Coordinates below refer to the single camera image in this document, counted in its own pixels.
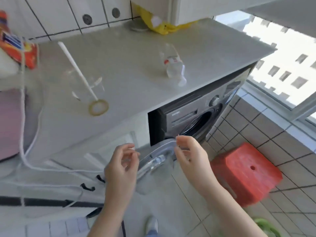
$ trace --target yellow plastic bag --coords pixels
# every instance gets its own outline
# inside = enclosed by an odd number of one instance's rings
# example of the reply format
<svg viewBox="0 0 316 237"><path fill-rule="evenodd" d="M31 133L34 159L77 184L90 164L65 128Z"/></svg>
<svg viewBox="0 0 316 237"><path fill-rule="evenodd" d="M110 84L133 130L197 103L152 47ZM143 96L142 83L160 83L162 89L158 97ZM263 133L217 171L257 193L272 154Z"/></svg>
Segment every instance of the yellow plastic bag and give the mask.
<svg viewBox="0 0 316 237"><path fill-rule="evenodd" d="M189 22L186 24L174 26L170 23L162 21L160 25L158 25L157 27L153 27L153 24L152 24L153 14L150 13L149 11L146 11L144 8L140 6L137 6L137 10L141 18L143 19L144 23L148 26L148 28L162 35L167 35L168 33L175 32L179 29L188 28L189 26L191 26L192 23L195 22L194 21L194 22Z"/></svg>

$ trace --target white straw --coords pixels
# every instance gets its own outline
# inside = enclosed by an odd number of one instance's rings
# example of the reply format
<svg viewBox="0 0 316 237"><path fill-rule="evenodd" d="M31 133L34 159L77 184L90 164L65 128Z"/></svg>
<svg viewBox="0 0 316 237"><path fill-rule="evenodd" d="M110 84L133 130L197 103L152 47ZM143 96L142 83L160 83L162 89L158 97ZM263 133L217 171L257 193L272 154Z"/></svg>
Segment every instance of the white straw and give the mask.
<svg viewBox="0 0 316 237"><path fill-rule="evenodd" d="M85 86L88 88L89 92L91 93L91 95L94 97L95 100L98 100L97 96L95 95L95 93L93 92L93 90L91 89L89 83L87 82L86 78L84 77L84 75L82 74L81 70L79 69L79 67L77 66L75 60L72 58L72 56L70 55L67 47L65 46L65 44L63 42L58 42L58 45L60 46L60 48L63 50L63 52L65 53L65 55L68 57L70 63L72 64L72 66L75 68L75 70L77 71L77 73L79 74L79 76L81 77L83 83L85 84Z"/></svg>

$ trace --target green object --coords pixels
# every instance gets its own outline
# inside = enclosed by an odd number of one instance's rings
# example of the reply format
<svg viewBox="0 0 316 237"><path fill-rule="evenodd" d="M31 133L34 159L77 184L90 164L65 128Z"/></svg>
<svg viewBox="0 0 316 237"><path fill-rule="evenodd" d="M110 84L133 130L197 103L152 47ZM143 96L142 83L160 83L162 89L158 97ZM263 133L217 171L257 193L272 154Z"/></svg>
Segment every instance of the green object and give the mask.
<svg viewBox="0 0 316 237"><path fill-rule="evenodd" d="M279 231L266 219L253 218L253 220L268 237L281 237Z"/></svg>

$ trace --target orange package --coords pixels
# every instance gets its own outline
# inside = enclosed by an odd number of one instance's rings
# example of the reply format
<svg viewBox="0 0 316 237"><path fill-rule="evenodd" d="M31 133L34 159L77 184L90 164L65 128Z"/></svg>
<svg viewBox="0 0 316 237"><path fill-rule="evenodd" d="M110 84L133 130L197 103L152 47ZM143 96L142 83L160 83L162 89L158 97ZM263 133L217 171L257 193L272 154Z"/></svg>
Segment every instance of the orange package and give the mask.
<svg viewBox="0 0 316 237"><path fill-rule="evenodd" d="M22 40L25 53L25 65L33 69L37 63L37 49L38 46L31 42L26 42L25 38ZM14 60L21 63L21 40L18 36L10 33L7 25L7 14L0 10L0 47Z"/></svg>

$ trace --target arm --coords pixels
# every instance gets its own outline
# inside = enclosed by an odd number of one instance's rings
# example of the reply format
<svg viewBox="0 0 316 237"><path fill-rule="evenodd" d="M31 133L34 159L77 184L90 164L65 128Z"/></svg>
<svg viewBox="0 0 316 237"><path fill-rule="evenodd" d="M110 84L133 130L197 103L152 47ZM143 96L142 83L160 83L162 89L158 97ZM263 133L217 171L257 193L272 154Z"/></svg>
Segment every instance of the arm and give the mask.
<svg viewBox="0 0 316 237"><path fill-rule="evenodd" d="M116 147L105 168L106 193L104 207L93 224L88 237L116 237L124 212L133 196L139 165L139 153L134 144Z"/></svg>
<svg viewBox="0 0 316 237"><path fill-rule="evenodd" d="M217 181L206 151L190 136L177 136L176 157L194 188L218 216L226 236L267 237L234 198Z"/></svg>

